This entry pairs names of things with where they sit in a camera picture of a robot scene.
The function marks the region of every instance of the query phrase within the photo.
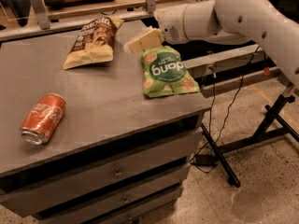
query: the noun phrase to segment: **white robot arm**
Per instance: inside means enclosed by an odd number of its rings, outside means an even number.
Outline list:
[[[267,0],[210,0],[158,9],[155,18],[170,44],[205,40],[260,45],[299,89],[299,25]]]

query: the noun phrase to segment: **concrete floor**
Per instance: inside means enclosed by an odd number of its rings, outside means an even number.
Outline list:
[[[272,105],[285,87],[278,81],[279,71],[271,77],[262,72],[246,76],[244,86],[233,104],[218,145],[251,136],[264,115],[264,106]],[[239,79],[216,86],[211,132],[216,138],[226,116]],[[212,101],[212,89],[204,94]],[[299,132],[299,99],[287,104],[281,116]],[[208,127],[209,115],[204,123]],[[299,223],[299,144],[289,135],[225,154],[241,187],[228,184],[219,164],[209,174],[192,167],[184,181],[182,196],[139,219],[139,224],[289,224]],[[0,206],[1,224],[37,223],[31,217],[21,219]]]

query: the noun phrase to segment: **soda can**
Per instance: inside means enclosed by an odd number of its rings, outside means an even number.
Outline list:
[[[21,137],[33,145],[46,144],[65,112],[65,100],[50,93],[31,109],[21,126]]]

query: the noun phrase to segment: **snack bag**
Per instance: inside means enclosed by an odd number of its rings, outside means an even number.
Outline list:
[[[168,46],[147,49],[142,55],[142,63],[143,91],[150,98],[199,91],[179,53]]]
[[[64,69],[113,60],[115,34],[123,20],[104,17],[85,24],[68,54]]]

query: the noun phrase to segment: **metal stand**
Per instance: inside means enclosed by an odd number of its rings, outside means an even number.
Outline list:
[[[248,147],[262,141],[279,137],[281,135],[289,133],[297,142],[299,142],[299,135],[298,133],[279,115],[279,112],[282,110],[285,104],[292,103],[295,100],[295,97],[291,95],[295,90],[294,86],[290,84],[287,89],[280,94],[280,96],[275,101],[273,107],[267,105],[265,108],[267,109],[267,113],[265,114],[265,118],[263,119],[262,123],[254,133],[252,137],[241,139],[238,141],[234,141],[230,144],[226,144],[224,146],[218,147],[210,134],[208,133],[206,127],[202,124],[202,129],[204,132],[204,136],[208,143],[210,144],[211,148],[214,150],[216,157],[221,162],[224,170],[229,176],[229,183],[231,185],[236,186],[239,188],[241,186],[240,181],[237,179],[234,171],[230,167],[229,163],[223,156],[223,153],[227,153],[230,151],[234,151],[240,149],[242,147]],[[277,128],[273,131],[267,132],[269,126],[273,123],[274,120],[277,120],[281,128]]]

